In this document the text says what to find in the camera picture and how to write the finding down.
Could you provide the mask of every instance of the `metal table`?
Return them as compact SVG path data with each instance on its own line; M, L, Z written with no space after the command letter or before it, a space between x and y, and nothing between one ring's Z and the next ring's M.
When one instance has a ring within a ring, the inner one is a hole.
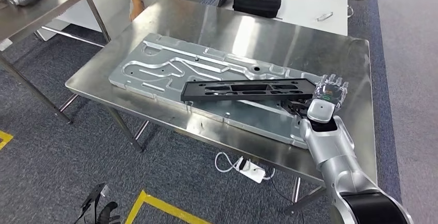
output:
M12 42L18 42L27 37L29 34L39 28L43 28L55 33L59 33L74 39L91 43L100 47L102 44L87 41L86 39L68 34L66 32L44 27L43 25L50 22L52 19L62 14L68 8L81 0L40 0L35 5L28 7L7 6L0 9L0 42L5 39L10 39ZM91 11L93 12L96 21L102 29L107 42L110 41L105 25L99 16L99 13L94 5L93 0L87 0ZM27 80L14 66L9 63L0 52L0 66L12 74L18 81L26 86L37 98L49 107L56 115L61 116L67 122L71 120L63 113L63 111L77 98L77 95L71 96L65 104L60 108L56 107L43 93L41 93L29 80Z
M148 33L317 75L343 76L350 86L339 115L355 141L357 159L363 170L377 181L368 41L185 0L159 0L66 82L71 91L85 98L298 176L294 201L298 198L299 178L320 185L317 193L324 190L324 181L308 150L158 103L108 81L112 71ZM139 148L138 136L134 138L119 115L113 116L130 143Z

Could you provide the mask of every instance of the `robotic arm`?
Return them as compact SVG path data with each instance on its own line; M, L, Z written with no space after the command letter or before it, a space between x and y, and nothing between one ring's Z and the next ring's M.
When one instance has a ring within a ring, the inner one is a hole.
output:
M300 132L322 173L331 200L332 223L412 224L407 211L380 189L361 169L354 142L334 113L341 108L348 83L335 75L317 84Z

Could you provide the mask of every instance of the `machined aluminum panel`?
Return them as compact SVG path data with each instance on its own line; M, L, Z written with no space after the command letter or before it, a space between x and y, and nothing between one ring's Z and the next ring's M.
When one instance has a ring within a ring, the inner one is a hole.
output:
M307 148L299 117L276 101L181 102L185 82L320 77L292 68L225 53L158 34L149 34L112 72L109 81L120 88L186 109L217 121Z

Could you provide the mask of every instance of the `black zipper case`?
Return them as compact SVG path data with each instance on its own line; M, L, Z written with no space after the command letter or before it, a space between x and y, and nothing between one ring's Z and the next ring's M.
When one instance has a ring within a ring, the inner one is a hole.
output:
M275 18L280 6L281 0L234 0L233 9L265 18Z

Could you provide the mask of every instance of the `black bracket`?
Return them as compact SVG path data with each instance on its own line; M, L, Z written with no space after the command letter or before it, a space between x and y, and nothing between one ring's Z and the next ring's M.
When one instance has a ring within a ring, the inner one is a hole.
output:
M315 84L306 78L197 81L185 83L181 101L303 101L311 99L314 91Z

